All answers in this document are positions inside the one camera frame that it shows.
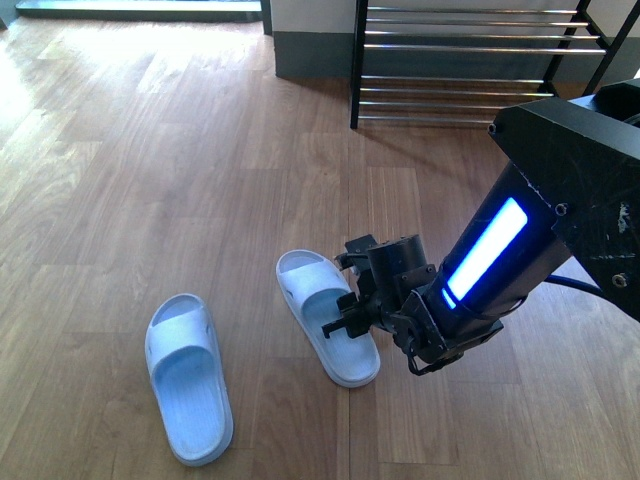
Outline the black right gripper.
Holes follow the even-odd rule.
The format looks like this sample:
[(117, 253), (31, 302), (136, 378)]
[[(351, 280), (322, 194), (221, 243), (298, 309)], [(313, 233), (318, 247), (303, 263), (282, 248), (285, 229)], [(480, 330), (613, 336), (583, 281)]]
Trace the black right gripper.
[(358, 291), (337, 300), (340, 318), (321, 327), (324, 337), (344, 330), (355, 339), (376, 327), (398, 345), (438, 345), (440, 333), (421, 298), (437, 271), (427, 262), (420, 237), (378, 243), (365, 235), (345, 248), (335, 261), (356, 275)]

